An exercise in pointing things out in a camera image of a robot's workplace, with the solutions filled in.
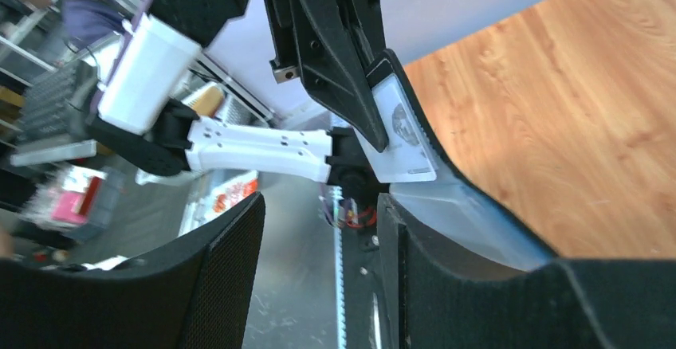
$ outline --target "black keyboard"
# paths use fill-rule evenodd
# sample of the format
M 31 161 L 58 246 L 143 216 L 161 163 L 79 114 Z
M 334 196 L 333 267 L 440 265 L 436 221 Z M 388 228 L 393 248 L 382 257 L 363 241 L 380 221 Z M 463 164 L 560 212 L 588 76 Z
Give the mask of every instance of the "black keyboard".
M 38 77 L 24 94 L 26 102 L 18 125 L 22 130 L 18 144 L 61 134 L 81 135 L 84 130 L 79 116 L 81 109 L 73 105 L 81 104 L 83 96 L 96 90 L 97 83 L 97 69 L 82 60 Z

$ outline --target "robotic arm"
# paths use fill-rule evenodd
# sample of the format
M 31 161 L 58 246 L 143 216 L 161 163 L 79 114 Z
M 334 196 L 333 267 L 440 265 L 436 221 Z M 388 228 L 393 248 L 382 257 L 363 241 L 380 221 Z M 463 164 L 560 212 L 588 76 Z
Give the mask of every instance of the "robotic arm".
M 153 0 L 131 29 L 118 69 L 101 87 L 104 95 L 88 120 L 90 135 L 154 175 L 271 171 L 342 186 L 346 197 L 375 205 L 387 185 L 374 176 L 364 150 L 383 152 L 388 137 L 373 88 L 392 73 L 407 82 L 385 49 L 379 0 L 265 0 L 277 81 L 299 77 L 315 101 L 356 131 L 229 125 L 169 99 L 202 48 L 245 13 L 248 1 Z

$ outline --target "desk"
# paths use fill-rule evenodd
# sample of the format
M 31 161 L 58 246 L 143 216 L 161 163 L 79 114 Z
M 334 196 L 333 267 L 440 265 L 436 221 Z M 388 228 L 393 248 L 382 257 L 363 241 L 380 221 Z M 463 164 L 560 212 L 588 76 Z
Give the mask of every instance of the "desk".
M 407 66 L 446 153 L 567 257 L 676 257 L 676 0 L 548 0 Z

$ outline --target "white partition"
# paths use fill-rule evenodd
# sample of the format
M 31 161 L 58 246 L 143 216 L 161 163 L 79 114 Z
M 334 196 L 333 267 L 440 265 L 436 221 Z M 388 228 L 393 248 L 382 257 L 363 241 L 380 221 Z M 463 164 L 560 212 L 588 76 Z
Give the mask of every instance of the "white partition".
M 542 0 L 380 0 L 387 46 L 404 64 L 476 32 Z M 263 0 L 251 0 L 244 18 L 232 21 L 209 48 L 229 73 L 284 119 L 309 97 L 298 80 L 277 84 Z

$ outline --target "wooden table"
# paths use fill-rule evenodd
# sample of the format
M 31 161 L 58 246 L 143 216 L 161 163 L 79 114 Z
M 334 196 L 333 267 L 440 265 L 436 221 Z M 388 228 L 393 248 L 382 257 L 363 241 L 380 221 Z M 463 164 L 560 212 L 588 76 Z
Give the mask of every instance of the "wooden table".
M 676 257 L 676 0 L 548 0 L 407 66 L 455 164 L 567 257 Z

